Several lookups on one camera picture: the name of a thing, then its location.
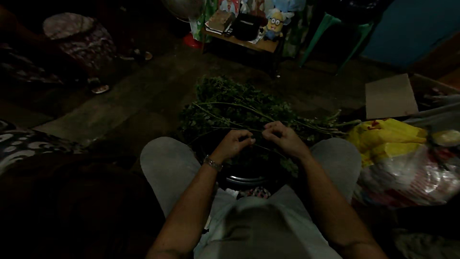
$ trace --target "blue wall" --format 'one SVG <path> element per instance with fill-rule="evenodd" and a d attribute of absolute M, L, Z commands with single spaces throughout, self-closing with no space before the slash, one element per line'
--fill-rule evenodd
<path fill-rule="evenodd" d="M 395 0 L 361 53 L 405 68 L 460 30 L 460 0 Z"/>

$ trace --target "sandal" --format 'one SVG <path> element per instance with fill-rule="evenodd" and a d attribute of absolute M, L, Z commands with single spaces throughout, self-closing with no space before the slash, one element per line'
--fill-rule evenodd
<path fill-rule="evenodd" d="M 130 50 L 129 56 L 119 55 L 118 57 L 120 57 L 120 59 L 122 60 L 135 60 L 137 62 L 140 62 L 151 60 L 153 55 L 148 51 L 141 51 L 138 48 L 136 48 L 134 50 Z"/>
<path fill-rule="evenodd" d="M 88 87 L 94 94 L 102 94 L 110 90 L 110 86 L 102 85 L 97 77 L 88 78 Z"/>

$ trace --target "floor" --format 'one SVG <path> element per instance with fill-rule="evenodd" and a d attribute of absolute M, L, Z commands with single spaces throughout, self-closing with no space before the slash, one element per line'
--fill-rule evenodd
<path fill-rule="evenodd" d="M 202 54 L 183 44 L 171 30 L 171 21 L 177 23 L 165 19 L 159 27 L 148 18 L 131 21 L 137 45 L 152 52 L 153 59 L 143 65 L 116 61 L 107 76 L 115 82 L 110 92 L 88 96 L 69 89 L 74 93 L 67 93 L 69 103 L 60 105 L 65 114 L 53 106 L 57 119 L 35 129 L 100 150 L 139 155 L 148 141 L 169 135 L 179 126 L 177 114 L 193 101 L 194 84 L 202 76 L 225 75 L 249 82 L 290 102 L 301 115 L 315 117 L 337 109 L 348 114 L 362 107 L 364 84 L 395 74 L 365 60 L 351 60 L 335 76 L 335 64 L 311 58 L 299 68 L 296 60 L 288 59 L 280 63 L 279 78 L 272 80 L 254 62 L 251 66 L 245 62 L 254 53 L 222 45 L 218 51 Z M 242 59 L 223 58 L 222 50 L 239 53 Z"/>

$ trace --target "wooden table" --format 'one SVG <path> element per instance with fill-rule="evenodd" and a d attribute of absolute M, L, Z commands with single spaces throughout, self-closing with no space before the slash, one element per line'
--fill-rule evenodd
<path fill-rule="evenodd" d="M 229 41 L 231 43 L 238 44 L 240 46 L 247 47 L 247 48 L 250 48 L 250 49 L 253 49 L 253 50 L 268 51 L 268 52 L 271 52 L 271 53 L 275 53 L 276 47 L 278 46 L 278 42 L 279 42 L 279 41 L 273 42 L 273 41 L 269 41 L 269 40 L 264 41 L 264 39 L 260 39 L 256 44 L 252 44 L 252 43 L 250 43 L 248 41 L 238 40 L 234 36 L 229 37 L 229 36 L 225 36 L 224 34 L 218 34 L 218 33 L 208 31 L 208 30 L 205 29 L 205 26 L 203 26 L 203 28 L 201 29 L 201 33 L 203 35 L 210 35 L 212 37 L 219 38 L 219 39 L 222 39 L 224 41 Z M 203 45 L 202 45 L 202 48 L 203 48 L 206 37 L 202 37 L 202 38 L 203 38 Z"/>
<path fill-rule="evenodd" d="M 260 39 L 256 44 L 252 44 L 252 43 L 250 43 L 248 41 L 238 40 L 234 36 L 227 36 L 227 35 L 224 35 L 224 34 L 218 34 L 218 33 L 208 31 L 208 30 L 205 29 L 204 26 L 201 29 L 201 33 L 203 35 L 201 53 L 204 53 L 204 50 L 205 50 L 205 40 L 206 40 L 205 35 L 209 35 L 209 36 L 212 36 L 214 38 L 218 38 L 218 39 L 221 39 L 221 40 L 224 40 L 224 41 L 228 41 L 228 42 L 231 42 L 231 43 L 234 43 L 234 44 L 238 44 L 240 46 L 247 47 L 247 48 L 259 51 L 259 52 L 272 53 L 271 56 L 272 56 L 272 61 L 273 62 L 269 66 L 268 74 L 272 78 L 275 78 L 276 70 L 278 68 L 278 63 L 279 63 L 279 61 L 281 59 L 281 49 L 283 47 L 283 42 L 284 42 L 283 40 L 277 40 L 277 41 L 273 42 L 273 41 L 270 41 L 270 40 L 264 41 L 264 39 Z"/>

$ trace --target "chair leg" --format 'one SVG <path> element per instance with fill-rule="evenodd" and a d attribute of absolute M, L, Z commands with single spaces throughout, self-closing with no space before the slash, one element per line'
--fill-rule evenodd
<path fill-rule="evenodd" d="M 315 35 L 313 35 L 313 38 L 311 39 L 307 50 L 305 50 L 304 56 L 302 57 L 302 60 L 299 62 L 299 67 L 302 67 L 304 65 L 311 51 L 315 47 L 318 40 L 321 38 L 321 35 L 327 30 L 327 28 L 329 28 L 331 25 L 339 23 L 341 23 L 341 21 L 338 18 L 335 18 L 330 14 L 324 13 L 324 18 L 318 26 L 318 29 L 316 29 Z"/>
<path fill-rule="evenodd" d="M 345 61 L 340 65 L 339 69 L 337 69 L 337 74 L 339 73 L 339 71 L 344 67 L 345 63 L 347 63 L 351 57 L 353 56 L 353 54 L 356 52 L 356 50 L 358 49 L 359 45 L 361 45 L 362 41 L 366 38 L 366 36 L 369 34 L 369 32 L 371 31 L 372 29 L 372 26 L 374 24 L 373 23 L 370 23 L 370 24 L 363 24 L 363 25 L 359 25 L 358 26 L 358 31 L 359 33 L 361 34 L 361 38 L 359 39 L 358 43 L 355 45 L 355 48 L 353 49 L 353 51 L 350 53 L 350 55 L 348 55 L 348 57 L 345 59 Z"/>

